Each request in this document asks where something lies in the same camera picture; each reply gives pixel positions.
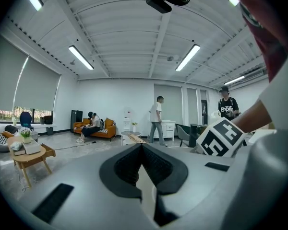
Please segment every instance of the leather sofa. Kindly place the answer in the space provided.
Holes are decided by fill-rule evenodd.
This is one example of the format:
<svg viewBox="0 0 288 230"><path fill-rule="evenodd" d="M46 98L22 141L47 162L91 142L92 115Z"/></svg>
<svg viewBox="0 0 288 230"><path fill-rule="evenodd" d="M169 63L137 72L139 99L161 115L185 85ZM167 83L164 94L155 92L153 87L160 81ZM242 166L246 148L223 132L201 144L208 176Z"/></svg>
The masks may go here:
<svg viewBox="0 0 288 230"><path fill-rule="evenodd" d="M82 131L81 127L86 126L88 124L90 124L89 118L84 118L83 122L74 123L73 124L74 133L81 134L81 131ZM108 133L96 132L96 133L93 133L91 136L92 137L109 138L111 141L111 139L116 136L116 125L114 125L114 121L106 118L105 119L105 129L108 131Z"/></svg>

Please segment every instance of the table leg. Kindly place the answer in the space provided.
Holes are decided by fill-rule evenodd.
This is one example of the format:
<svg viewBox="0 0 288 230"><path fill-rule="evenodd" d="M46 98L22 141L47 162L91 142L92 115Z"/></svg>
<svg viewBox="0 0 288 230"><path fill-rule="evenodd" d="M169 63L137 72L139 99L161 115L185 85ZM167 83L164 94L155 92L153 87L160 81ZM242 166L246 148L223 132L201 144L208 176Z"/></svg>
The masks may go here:
<svg viewBox="0 0 288 230"><path fill-rule="evenodd" d="M43 162L44 162L45 167L48 170L49 174L52 174L51 169L49 168L48 164L46 163L46 159L45 158L43 158Z"/></svg>
<svg viewBox="0 0 288 230"><path fill-rule="evenodd" d="M31 187L31 183L30 183L30 181L29 181L29 178L28 178L28 175L27 175L27 171L25 170L24 164L23 164L23 163L20 163L20 165L21 165L21 167L22 167L22 169L23 169L24 177L25 177L25 179L26 179L26 181L27 181L27 183L28 183L28 186Z"/></svg>

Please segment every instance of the person sitting on sofa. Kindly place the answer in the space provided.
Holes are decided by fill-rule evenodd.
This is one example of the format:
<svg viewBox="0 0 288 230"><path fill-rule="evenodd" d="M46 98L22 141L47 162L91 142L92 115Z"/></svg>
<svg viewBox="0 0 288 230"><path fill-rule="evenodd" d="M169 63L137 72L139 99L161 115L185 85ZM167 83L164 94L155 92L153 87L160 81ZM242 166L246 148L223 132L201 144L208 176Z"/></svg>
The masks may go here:
<svg viewBox="0 0 288 230"><path fill-rule="evenodd" d="M91 124L88 127L82 129L81 136L79 139L77 139L77 143L84 143L85 137L88 137L100 130L100 119L96 113L89 112L88 117L91 120Z"/></svg>

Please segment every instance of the flower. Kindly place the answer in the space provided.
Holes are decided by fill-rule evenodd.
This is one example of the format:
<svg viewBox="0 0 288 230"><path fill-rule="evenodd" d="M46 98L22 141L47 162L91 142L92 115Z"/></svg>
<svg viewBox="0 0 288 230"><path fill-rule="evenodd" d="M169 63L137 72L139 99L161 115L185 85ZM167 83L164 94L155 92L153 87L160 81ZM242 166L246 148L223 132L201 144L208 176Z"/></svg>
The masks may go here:
<svg viewBox="0 0 288 230"><path fill-rule="evenodd" d="M20 135L22 137L25 137L25 138L30 137L32 135L32 131L27 127L21 127L20 128Z"/></svg>

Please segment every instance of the black t-shirt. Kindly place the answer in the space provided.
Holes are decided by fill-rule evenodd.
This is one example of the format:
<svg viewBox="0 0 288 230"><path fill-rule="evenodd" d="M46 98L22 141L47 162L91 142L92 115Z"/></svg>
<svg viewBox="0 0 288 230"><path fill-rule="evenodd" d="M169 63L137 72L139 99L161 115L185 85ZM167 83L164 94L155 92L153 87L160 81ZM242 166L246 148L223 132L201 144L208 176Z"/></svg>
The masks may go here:
<svg viewBox="0 0 288 230"><path fill-rule="evenodd" d="M237 111L239 110L238 104L235 100L235 98L229 97L227 101L224 100L224 98L221 99L221 104L219 101L219 111L221 113L221 117L225 117L228 120L234 119L234 117L229 117L226 115L226 113L230 110Z"/></svg>

